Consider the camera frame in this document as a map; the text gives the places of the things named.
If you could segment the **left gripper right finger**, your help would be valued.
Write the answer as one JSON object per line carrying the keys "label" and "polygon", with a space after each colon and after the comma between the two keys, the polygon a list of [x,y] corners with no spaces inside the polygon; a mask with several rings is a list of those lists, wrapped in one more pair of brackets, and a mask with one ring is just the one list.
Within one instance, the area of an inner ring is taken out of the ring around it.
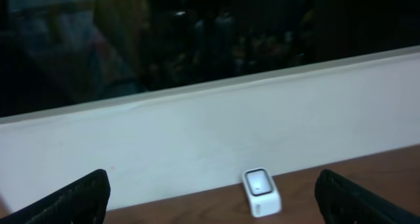
{"label": "left gripper right finger", "polygon": [[419,224],[418,215],[329,169],[320,172],[314,194],[326,224]]}

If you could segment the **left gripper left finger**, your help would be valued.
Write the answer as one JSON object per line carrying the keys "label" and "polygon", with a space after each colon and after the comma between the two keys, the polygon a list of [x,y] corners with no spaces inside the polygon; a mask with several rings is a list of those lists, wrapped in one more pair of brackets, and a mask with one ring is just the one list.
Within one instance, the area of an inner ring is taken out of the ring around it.
{"label": "left gripper left finger", "polygon": [[106,171],[97,169],[1,218],[1,224],[102,224],[110,192]]}

